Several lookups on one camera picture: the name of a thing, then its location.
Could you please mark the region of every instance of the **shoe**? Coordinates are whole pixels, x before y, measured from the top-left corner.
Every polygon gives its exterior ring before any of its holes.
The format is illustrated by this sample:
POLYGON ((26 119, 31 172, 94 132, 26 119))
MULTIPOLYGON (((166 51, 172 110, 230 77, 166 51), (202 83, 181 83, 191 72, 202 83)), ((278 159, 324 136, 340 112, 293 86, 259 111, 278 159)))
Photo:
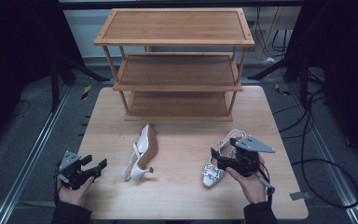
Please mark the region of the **shoe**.
MULTIPOLYGON (((241 140, 243 137, 246 137, 246 133, 240 130, 232 130, 228 133, 225 139, 220 141, 217 144, 217 151, 223 157, 232 157, 232 151, 235 149, 230 143, 230 138, 236 138, 241 140)), ((205 167, 203 169, 202 183, 206 187, 211 187, 219 182, 225 174, 225 171, 217 168, 217 160, 212 156, 207 160, 205 167)))
POLYGON ((132 148, 129 165, 123 169, 121 176, 125 180, 138 181, 145 173, 154 171, 152 167, 146 169, 146 165, 158 151, 156 132, 150 124, 143 127, 138 143, 133 143, 132 148))

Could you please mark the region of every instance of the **sleeve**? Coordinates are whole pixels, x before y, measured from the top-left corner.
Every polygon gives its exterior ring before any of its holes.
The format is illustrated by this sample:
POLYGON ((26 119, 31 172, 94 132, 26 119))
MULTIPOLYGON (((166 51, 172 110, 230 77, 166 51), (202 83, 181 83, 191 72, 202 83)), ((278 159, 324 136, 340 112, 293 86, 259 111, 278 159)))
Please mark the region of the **sleeve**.
POLYGON ((243 208, 246 224, 278 224, 278 220, 267 202, 251 203, 243 208))
POLYGON ((58 202, 54 210, 51 224, 88 224, 90 221, 91 211, 86 208, 58 202))

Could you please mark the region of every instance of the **black backdrop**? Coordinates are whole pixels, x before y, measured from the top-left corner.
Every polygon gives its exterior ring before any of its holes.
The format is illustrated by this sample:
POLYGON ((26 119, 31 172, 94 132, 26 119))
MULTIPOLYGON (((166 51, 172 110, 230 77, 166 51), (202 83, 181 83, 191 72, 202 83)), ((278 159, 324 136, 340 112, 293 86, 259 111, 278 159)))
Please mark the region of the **black backdrop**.
MULTIPOLYGON (((293 32, 288 52, 312 26, 323 6, 303 7, 293 32)), ((324 93, 349 142, 358 147, 358 0, 333 0, 308 36, 304 53, 309 53, 309 66, 322 67, 325 74, 324 93)), ((301 61, 288 66, 287 80, 299 76, 301 61)))
MULTIPOLYGON (((20 100, 22 88, 50 75, 49 65, 57 56, 53 48, 84 65, 62 11, 38 10, 34 3, 0 0, 0 128, 20 100)), ((65 67, 70 73, 71 67, 65 67)), ((71 75, 66 74, 67 82, 74 81, 71 75)))

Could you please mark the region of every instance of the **hand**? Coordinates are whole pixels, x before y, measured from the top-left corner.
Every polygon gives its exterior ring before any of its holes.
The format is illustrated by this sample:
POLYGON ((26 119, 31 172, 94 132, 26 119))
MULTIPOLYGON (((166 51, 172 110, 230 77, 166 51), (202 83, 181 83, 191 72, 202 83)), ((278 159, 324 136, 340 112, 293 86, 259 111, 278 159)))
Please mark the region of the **hand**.
MULTIPOLYGON (((261 156, 260 162, 264 164, 264 160, 261 156)), ((245 177, 231 167, 228 167, 226 171, 240 183, 243 194, 249 203, 262 203, 266 201, 266 187, 258 179, 258 176, 261 176, 260 172, 257 171, 255 175, 245 177)))
POLYGON ((80 187, 80 189, 71 190, 62 185, 62 180, 57 177, 57 189, 60 201, 63 203, 71 203, 77 206, 82 206, 84 197, 87 190, 90 188, 94 176, 90 176, 89 179, 80 187))

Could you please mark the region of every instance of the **wooden shelf board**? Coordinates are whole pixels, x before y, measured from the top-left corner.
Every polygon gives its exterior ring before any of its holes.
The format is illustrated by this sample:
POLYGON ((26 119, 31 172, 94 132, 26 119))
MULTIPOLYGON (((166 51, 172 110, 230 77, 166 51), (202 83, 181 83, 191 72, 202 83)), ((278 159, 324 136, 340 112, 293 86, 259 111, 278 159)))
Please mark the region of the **wooden shelf board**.
POLYGON ((231 53, 132 53, 115 91, 242 91, 231 53))
POLYGON ((125 120, 232 121, 224 92, 133 91, 125 120))
POLYGON ((94 45, 255 44, 241 8, 113 9, 94 45))

